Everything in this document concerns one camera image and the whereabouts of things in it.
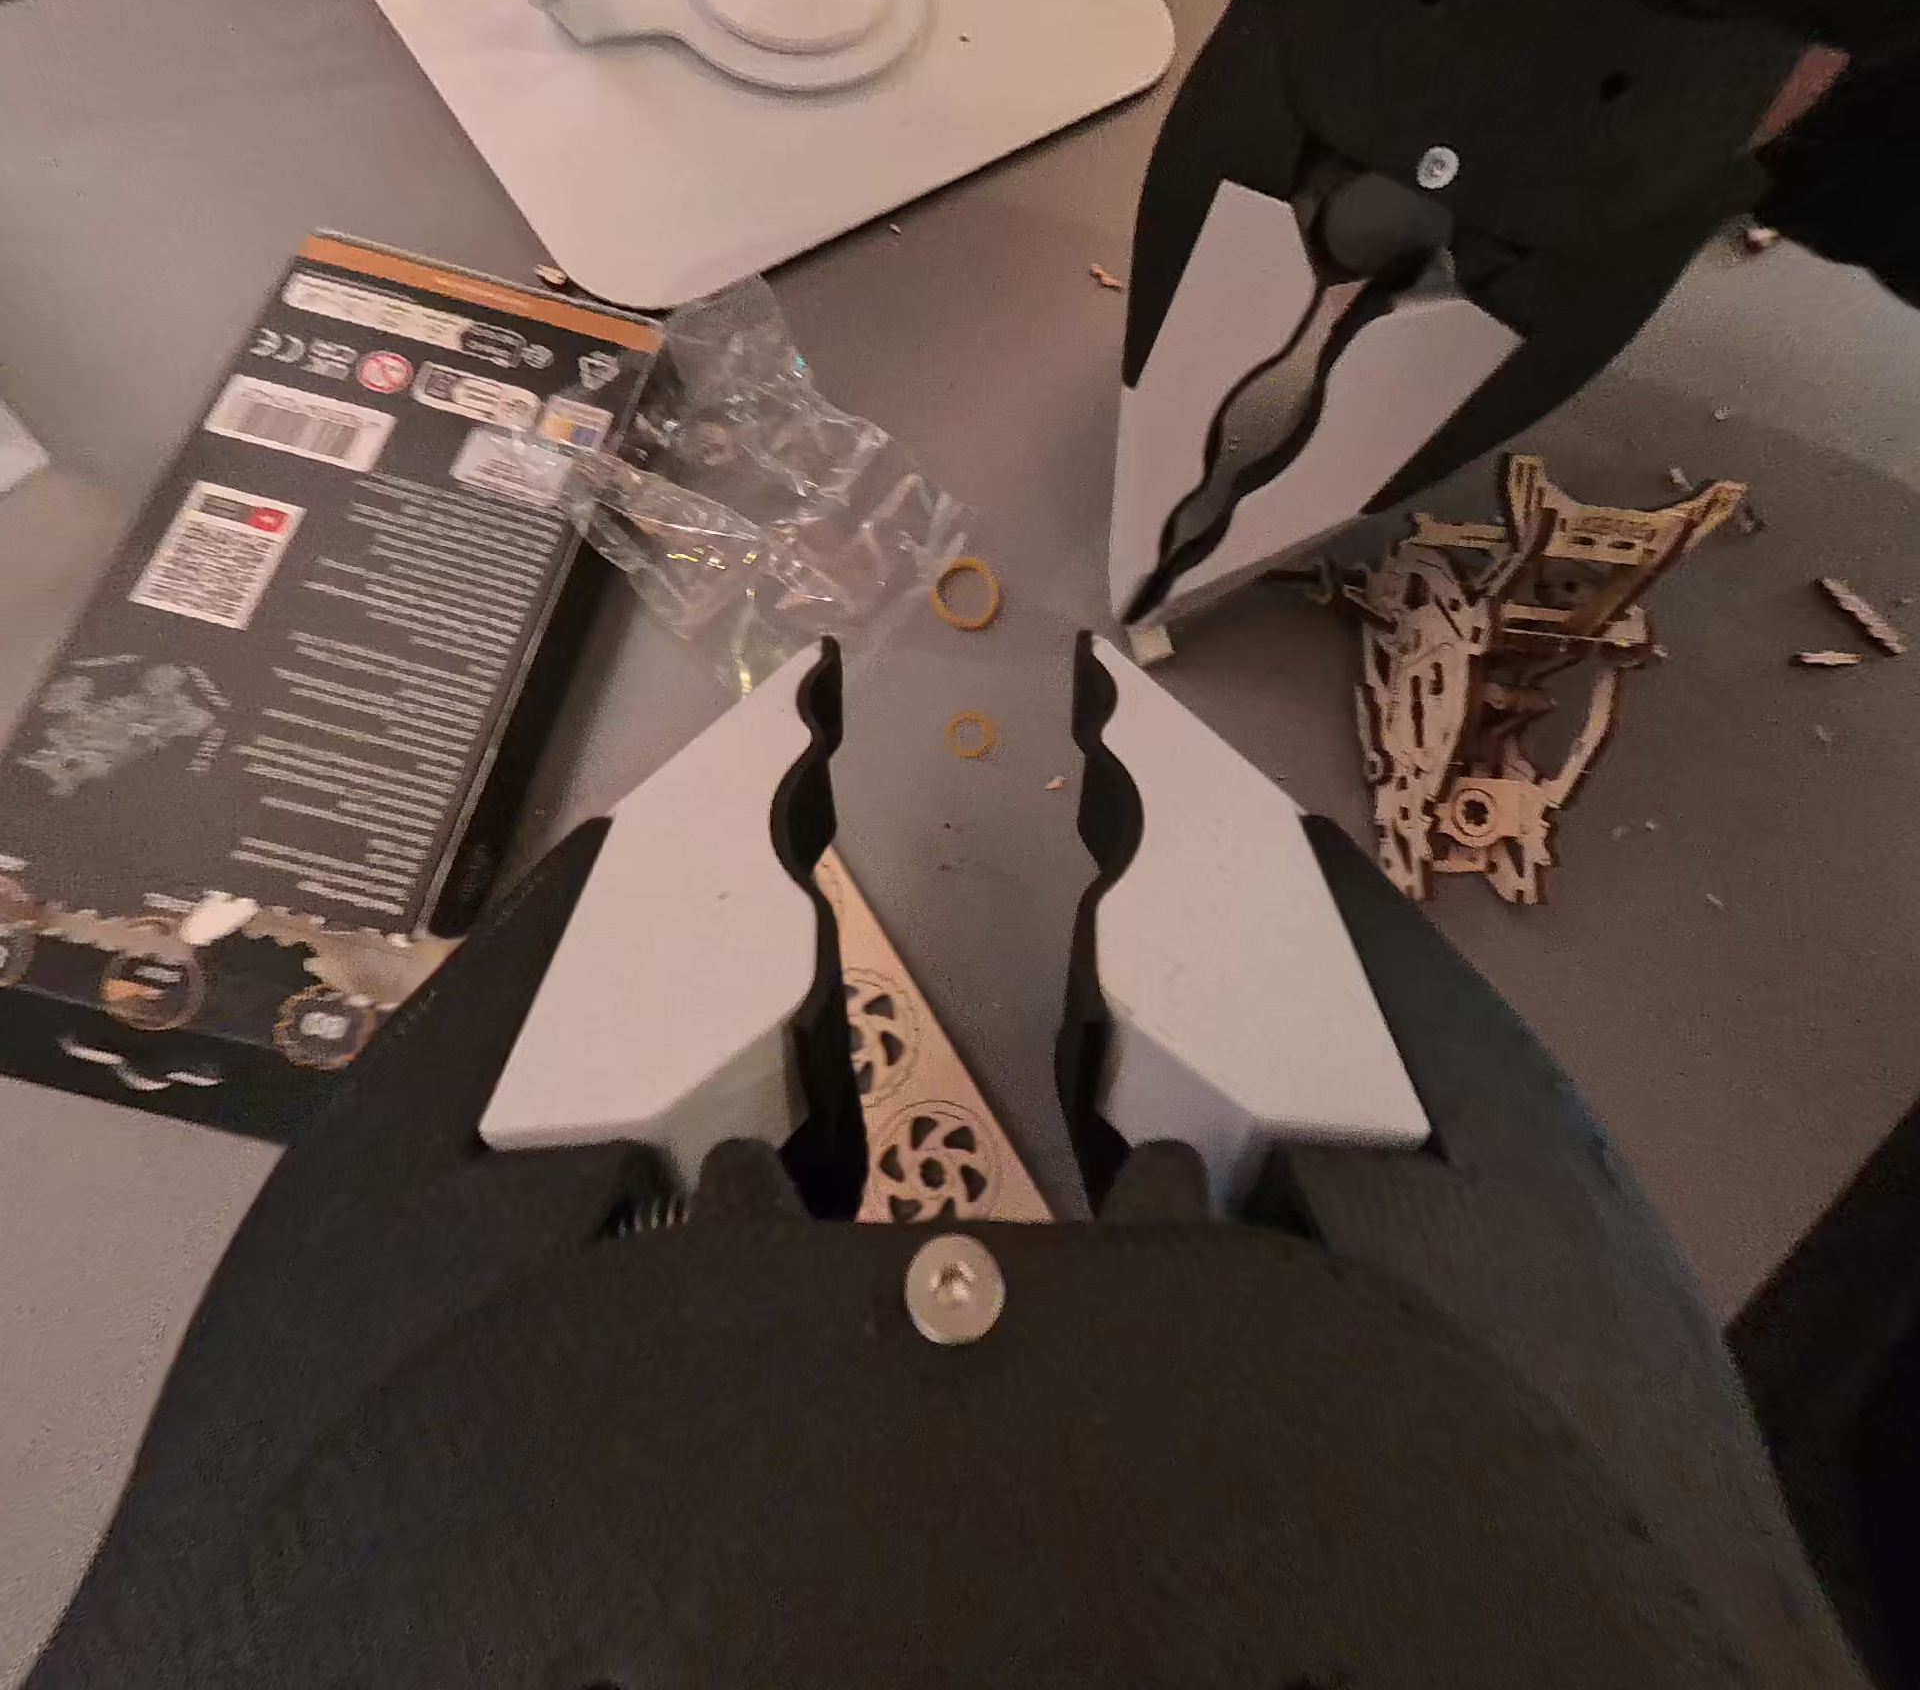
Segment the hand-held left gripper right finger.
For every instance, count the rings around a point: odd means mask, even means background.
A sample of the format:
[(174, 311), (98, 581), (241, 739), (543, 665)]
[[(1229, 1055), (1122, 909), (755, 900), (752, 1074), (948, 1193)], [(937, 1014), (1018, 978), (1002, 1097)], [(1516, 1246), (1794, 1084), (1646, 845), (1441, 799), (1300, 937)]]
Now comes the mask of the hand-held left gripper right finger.
[(1294, 799), (1092, 632), (1068, 729), (1092, 876), (1053, 1084), (1088, 1208), (1147, 1146), (1185, 1148), (1226, 1216), (1284, 1151), (1424, 1151), (1428, 1108)]

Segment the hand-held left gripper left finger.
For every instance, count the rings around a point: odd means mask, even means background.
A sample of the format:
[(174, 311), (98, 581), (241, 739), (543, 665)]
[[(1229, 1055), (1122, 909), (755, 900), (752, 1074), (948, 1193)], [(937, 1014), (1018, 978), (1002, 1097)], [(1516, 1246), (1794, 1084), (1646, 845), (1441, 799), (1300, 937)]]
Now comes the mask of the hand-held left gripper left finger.
[(816, 1218), (857, 1212), (836, 838), (844, 660), (820, 639), (604, 819), (481, 1116), (489, 1151), (624, 1142), (690, 1193), (763, 1145)]

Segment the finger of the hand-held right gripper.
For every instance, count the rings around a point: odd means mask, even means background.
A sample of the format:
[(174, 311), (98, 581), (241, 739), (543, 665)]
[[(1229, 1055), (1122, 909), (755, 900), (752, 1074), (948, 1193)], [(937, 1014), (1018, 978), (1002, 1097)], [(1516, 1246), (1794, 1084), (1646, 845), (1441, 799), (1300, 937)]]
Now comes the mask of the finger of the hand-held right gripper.
[(1162, 622), (1352, 527), (1518, 350), (1518, 334), (1455, 294), (1347, 311), (1286, 439), (1236, 477), (1223, 517), (1170, 581)]
[(1294, 210), (1229, 180), (1192, 245), (1137, 383), (1116, 409), (1107, 584), (1116, 625), (1155, 626), (1206, 606), (1282, 556), (1319, 542), (1332, 519), (1311, 510), (1294, 470), (1226, 509), (1222, 534), (1173, 569), (1168, 527), (1201, 490), (1220, 454), (1218, 421), (1237, 388), (1284, 358), (1317, 300)]

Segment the wooden mechanical model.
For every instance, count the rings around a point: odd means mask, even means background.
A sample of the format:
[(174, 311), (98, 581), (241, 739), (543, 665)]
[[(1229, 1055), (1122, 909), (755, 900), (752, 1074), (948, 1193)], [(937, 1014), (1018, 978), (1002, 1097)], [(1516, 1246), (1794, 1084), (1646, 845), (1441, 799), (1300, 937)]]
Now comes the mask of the wooden mechanical model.
[(1664, 657), (1649, 595), (1748, 502), (1726, 479), (1658, 507), (1584, 502), (1536, 454), (1503, 454), (1497, 490), (1493, 523), (1420, 510), (1378, 562), (1317, 571), (1357, 632), (1376, 862), (1415, 904), (1439, 878), (1541, 904), (1623, 682)]

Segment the wooden parts sheet gear wheels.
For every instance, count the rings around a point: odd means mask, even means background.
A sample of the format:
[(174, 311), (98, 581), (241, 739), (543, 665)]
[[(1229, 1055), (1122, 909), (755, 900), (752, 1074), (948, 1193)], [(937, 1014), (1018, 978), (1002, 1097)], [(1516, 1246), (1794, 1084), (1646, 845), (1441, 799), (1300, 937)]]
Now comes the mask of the wooden parts sheet gear wheels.
[(1033, 1176), (834, 850), (822, 855), (816, 882), (834, 916), (868, 1141), (857, 1222), (1048, 1224)]

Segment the clear plastic parts bag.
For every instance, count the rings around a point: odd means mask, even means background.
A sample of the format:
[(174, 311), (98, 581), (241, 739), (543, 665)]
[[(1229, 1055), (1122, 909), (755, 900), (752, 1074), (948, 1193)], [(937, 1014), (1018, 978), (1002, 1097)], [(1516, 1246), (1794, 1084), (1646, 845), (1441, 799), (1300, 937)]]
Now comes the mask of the clear plastic parts bag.
[(617, 444), (565, 515), (732, 699), (820, 639), (883, 640), (971, 545), (971, 515), (818, 387), (762, 277), (671, 311)]

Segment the person's right forearm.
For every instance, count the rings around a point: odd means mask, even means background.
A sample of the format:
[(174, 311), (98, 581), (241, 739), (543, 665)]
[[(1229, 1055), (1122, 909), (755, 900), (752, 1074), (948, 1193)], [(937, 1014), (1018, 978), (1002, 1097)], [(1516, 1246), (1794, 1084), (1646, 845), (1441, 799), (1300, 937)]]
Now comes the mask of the person's right forearm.
[(1851, 62), (1760, 151), (1754, 224), (1917, 307), (1917, 54)]

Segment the white document stand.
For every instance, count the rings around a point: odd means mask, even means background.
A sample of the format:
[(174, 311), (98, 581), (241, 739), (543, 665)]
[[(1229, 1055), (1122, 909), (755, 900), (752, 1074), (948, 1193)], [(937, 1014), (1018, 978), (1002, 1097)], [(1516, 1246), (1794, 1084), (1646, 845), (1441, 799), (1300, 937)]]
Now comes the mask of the white document stand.
[(550, 259), (673, 311), (1155, 87), (1162, 0), (373, 0)]

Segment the black cardboard box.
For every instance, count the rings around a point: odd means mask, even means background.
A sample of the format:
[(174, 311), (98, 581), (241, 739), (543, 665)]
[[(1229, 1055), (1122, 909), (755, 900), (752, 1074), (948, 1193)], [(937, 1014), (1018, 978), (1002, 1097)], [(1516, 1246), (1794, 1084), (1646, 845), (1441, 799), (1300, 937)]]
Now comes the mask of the black cardboard box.
[(486, 904), (660, 327), (317, 233), (3, 743), (3, 1079), (286, 1145)]

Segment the long notched wooden bar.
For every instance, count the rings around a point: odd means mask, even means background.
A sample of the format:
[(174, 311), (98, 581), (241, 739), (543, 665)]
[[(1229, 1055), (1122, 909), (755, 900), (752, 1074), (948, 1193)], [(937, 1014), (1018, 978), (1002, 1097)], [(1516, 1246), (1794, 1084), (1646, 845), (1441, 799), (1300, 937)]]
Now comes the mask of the long notched wooden bar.
[(1880, 657), (1891, 660), (1907, 652), (1907, 636), (1902, 628), (1850, 581), (1824, 575), (1814, 578), (1814, 588)]

